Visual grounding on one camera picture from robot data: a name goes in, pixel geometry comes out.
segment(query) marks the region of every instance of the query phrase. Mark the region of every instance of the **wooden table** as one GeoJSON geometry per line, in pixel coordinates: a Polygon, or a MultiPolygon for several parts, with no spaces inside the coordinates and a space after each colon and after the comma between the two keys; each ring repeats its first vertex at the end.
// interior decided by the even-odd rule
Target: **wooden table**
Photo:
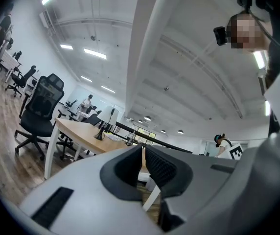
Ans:
{"type": "Polygon", "coordinates": [[[55,121],[56,124],[47,149],[46,165],[44,171],[45,179],[48,179],[51,176],[53,154],[60,131],[70,137],[75,143],[79,144],[74,160],[78,159],[82,147],[89,149],[95,154],[127,147],[123,141],[113,141],[108,137],[105,137],[102,141],[95,139],[94,135],[100,130],[89,123],[70,121],[61,118],[56,118],[55,121]]]}

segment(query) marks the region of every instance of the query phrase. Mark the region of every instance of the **black cable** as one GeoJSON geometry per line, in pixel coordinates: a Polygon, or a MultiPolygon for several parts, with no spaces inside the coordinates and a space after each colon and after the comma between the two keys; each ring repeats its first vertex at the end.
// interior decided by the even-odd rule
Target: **black cable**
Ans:
{"type": "Polygon", "coordinates": [[[264,20],[258,18],[257,16],[255,16],[251,10],[249,10],[250,15],[254,18],[254,20],[257,22],[257,24],[261,27],[261,30],[263,31],[263,33],[265,34],[265,36],[271,40],[275,45],[277,45],[277,47],[280,48],[280,43],[278,43],[272,36],[271,34],[268,33],[268,31],[264,28],[264,26],[261,24],[260,21],[264,22],[264,20]]]}

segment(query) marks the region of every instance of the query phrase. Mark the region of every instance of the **wooden floor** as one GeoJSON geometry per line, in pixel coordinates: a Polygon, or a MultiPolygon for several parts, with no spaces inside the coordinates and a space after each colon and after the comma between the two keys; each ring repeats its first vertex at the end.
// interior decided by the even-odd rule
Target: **wooden floor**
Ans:
{"type": "MultiPolygon", "coordinates": [[[[5,71],[0,72],[0,194],[18,205],[26,195],[28,195],[35,187],[44,181],[45,163],[40,161],[40,154],[33,144],[28,144],[20,149],[19,155],[15,155],[15,147],[25,140],[25,137],[18,134],[17,139],[14,138],[16,129],[25,131],[19,125],[19,112],[23,103],[23,98],[19,95],[14,98],[13,91],[4,91],[5,71]]],[[[54,119],[57,115],[57,109],[61,109],[62,105],[58,104],[53,113],[54,119]]],[[[46,154],[44,144],[40,147],[46,154]]],[[[52,163],[52,175],[73,163],[71,159],[59,159],[59,152],[54,153],[52,163]]],[[[138,189],[142,192],[143,201],[145,202],[151,192],[147,191],[141,184],[138,189]]],[[[154,222],[157,222],[159,215],[158,198],[147,212],[154,222]]]]}

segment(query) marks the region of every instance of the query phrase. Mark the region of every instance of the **ceiling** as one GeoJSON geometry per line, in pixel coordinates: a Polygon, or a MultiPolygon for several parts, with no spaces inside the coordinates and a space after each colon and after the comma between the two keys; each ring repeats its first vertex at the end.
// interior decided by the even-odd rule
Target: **ceiling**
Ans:
{"type": "Polygon", "coordinates": [[[155,36],[156,44],[138,48],[139,60],[151,52],[139,67],[128,60],[136,53],[133,31],[139,24],[134,17],[143,16],[136,13],[137,3],[141,6],[139,0],[53,0],[46,5],[54,43],[73,46],[59,49],[75,76],[114,90],[126,101],[127,117],[149,115],[150,129],[168,134],[194,123],[265,117],[254,56],[229,44],[219,47],[213,34],[213,28],[225,26],[240,12],[236,0],[178,0],[168,11],[162,34],[155,36]],[[107,60],[83,48],[106,54],[107,60]],[[127,76],[132,69],[134,80],[127,76]]]}

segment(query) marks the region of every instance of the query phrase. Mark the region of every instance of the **person wearing headset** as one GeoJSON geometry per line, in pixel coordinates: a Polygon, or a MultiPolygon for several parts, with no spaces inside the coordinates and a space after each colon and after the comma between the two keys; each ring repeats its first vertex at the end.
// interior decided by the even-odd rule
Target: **person wearing headset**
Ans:
{"type": "MultiPolygon", "coordinates": [[[[250,53],[262,50],[268,52],[265,76],[268,89],[280,73],[280,20],[270,15],[270,22],[264,22],[251,12],[241,11],[230,18],[226,33],[232,48],[246,49],[250,53]]],[[[271,111],[268,136],[279,131],[278,121],[271,111]]]]}
{"type": "Polygon", "coordinates": [[[214,138],[214,141],[216,142],[216,147],[219,147],[219,152],[215,157],[218,157],[220,154],[222,154],[226,149],[229,149],[232,147],[232,143],[228,138],[225,137],[225,134],[219,134],[216,135],[214,138]]]}

